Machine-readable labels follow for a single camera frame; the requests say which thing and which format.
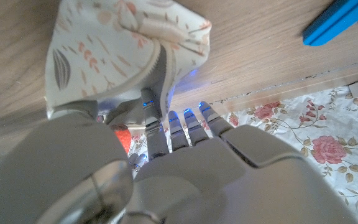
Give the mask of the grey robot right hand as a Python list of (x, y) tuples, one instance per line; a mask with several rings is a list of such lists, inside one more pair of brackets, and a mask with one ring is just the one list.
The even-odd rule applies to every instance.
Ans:
[(145, 154), (133, 153), (128, 158), (128, 161), (130, 168), (138, 172), (140, 168), (147, 162), (147, 156)]

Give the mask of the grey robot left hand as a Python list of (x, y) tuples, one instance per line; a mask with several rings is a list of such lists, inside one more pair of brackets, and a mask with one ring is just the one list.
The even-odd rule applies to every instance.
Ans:
[(0, 165), (0, 223), (355, 223), (294, 148), (255, 127), (233, 128), (205, 102), (211, 135), (191, 110), (170, 112), (167, 142), (155, 95), (142, 90), (149, 161), (137, 174), (95, 121), (96, 101), (60, 106)]

